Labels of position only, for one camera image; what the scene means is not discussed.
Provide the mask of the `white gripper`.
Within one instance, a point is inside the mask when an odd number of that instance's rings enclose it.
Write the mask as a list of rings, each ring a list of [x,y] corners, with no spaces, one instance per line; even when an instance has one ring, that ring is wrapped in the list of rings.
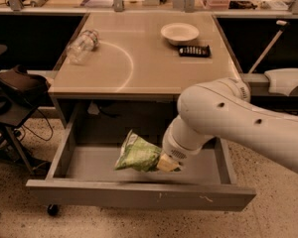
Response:
[[[157,169],[164,172],[172,172],[180,165],[184,165],[195,151],[190,151],[179,145],[172,136],[165,135],[162,141],[162,149],[166,154],[160,156],[157,164]]]

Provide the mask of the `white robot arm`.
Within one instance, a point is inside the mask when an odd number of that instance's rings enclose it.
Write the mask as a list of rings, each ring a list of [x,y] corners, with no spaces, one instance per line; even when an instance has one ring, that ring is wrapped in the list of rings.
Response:
[[[162,143],[164,152],[177,161],[185,163],[207,141],[221,138],[298,174],[298,116],[252,105],[242,80],[222,78],[192,85],[180,94],[177,110]]]

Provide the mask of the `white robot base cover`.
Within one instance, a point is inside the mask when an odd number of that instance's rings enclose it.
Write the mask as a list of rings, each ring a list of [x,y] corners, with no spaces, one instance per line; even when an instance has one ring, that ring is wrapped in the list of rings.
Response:
[[[298,87],[298,68],[279,68],[268,70],[264,75],[269,80],[268,91],[289,96]]]

